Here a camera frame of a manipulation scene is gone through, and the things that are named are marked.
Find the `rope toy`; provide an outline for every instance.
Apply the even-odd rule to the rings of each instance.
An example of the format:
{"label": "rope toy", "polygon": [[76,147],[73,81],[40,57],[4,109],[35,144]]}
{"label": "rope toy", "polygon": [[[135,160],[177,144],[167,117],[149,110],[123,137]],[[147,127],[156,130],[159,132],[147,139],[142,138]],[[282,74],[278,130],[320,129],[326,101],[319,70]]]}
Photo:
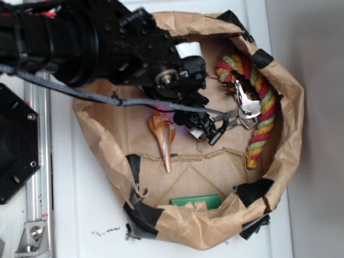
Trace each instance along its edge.
{"label": "rope toy", "polygon": [[259,94],[261,115],[258,117],[257,130],[254,131],[246,152],[246,168],[253,170],[257,167],[259,156],[274,127],[277,100],[275,92],[268,80],[246,56],[225,55],[217,66],[221,82],[234,83],[241,75],[250,81]]}

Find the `metal bracket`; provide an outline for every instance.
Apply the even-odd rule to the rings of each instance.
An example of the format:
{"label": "metal bracket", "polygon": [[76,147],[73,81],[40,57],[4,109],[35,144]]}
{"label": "metal bracket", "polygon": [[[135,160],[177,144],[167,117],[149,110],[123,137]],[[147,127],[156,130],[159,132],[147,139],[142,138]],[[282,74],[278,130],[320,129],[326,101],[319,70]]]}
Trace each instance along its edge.
{"label": "metal bracket", "polygon": [[46,252],[48,252],[47,257],[50,257],[46,222],[26,222],[15,257],[38,257]]}

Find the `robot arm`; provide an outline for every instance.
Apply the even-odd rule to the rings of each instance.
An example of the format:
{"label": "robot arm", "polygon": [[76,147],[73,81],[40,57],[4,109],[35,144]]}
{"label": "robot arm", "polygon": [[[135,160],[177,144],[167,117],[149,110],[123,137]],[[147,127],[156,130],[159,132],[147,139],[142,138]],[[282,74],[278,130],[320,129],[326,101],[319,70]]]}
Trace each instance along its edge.
{"label": "robot arm", "polygon": [[[14,73],[45,70],[73,88],[107,78],[140,85],[154,99],[203,108],[209,100],[198,90],[205,88],[205,62],[181,59],[176,46],[183,42],[144,9],[131,12],[117,0],[0,2],[0,63]],[[176,111],[174,121],[211,145],[224,133],[206,112]]]}

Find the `gray cable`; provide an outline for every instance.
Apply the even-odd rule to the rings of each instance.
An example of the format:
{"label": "gray cable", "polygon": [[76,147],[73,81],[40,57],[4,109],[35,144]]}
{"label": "gray cable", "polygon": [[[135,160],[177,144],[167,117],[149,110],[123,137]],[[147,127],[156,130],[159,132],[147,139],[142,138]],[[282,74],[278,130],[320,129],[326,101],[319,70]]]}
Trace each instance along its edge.
{"label": "gray cable", "polygon": [[[14,67],[8,66],[6,64],[0,64],[0,71],[7,74],[13,74],[15,69]],[[218,114],[223,116],[226,120],[226,114],[217,110],[207,109],[205,107],[192,107],[192,106],[185,106],[180,104],[174,104],[165,101],[156,101],[154,99],[145,99],[145,98],[136,98],[136,99],[117,99],[106,97],[103,95],[95,94],[92,92],[86,92],[81,90],[76,90],[70,88],[68,86],[58,84],[55,82],[51,82],[49,80],[37,77],[31,73],[28,73],[23,70],[19,70],[16,75],[28,82],[37,84],[39,86],[55,90],[64,94],[72,95],[77,98],[83,98],[90,101],[102,102],[102,103],[109,103],[114,105],[122,105],[122,106],[136,106],[136,105],[150,105],[150,106],[163,106],[164,108],[174,109],[174,110],[182,110],[186,112],[209,112]]]}

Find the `black octagonal plate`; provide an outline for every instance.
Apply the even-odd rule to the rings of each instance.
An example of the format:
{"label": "black octagonal plate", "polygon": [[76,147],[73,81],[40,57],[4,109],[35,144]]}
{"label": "black octagonal plate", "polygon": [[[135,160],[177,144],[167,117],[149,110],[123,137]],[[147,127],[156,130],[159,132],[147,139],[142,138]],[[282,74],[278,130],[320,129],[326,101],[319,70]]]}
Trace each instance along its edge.
{"label": "black octagonal plate", "polygon": [[39,168],[38,121],[38,114],[0,83],[0,204]]}

